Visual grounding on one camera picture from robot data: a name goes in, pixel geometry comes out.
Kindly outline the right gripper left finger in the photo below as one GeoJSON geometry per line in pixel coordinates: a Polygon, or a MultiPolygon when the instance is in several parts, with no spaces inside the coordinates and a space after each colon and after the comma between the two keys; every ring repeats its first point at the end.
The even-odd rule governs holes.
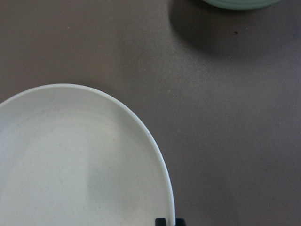
{"type": "Polygon", "coordinates": [[[165,218],[155,219],[155,226],[167,226],[165,218]]]}

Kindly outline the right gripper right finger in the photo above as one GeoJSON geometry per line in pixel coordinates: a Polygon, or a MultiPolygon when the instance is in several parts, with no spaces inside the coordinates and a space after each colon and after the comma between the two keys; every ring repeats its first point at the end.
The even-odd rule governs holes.
{"type": "Polygon", "coordinates": [[[183,219],[183,218],[177,218],[175,220],[175,226],[186,226],[185,219],[183,219]]]}

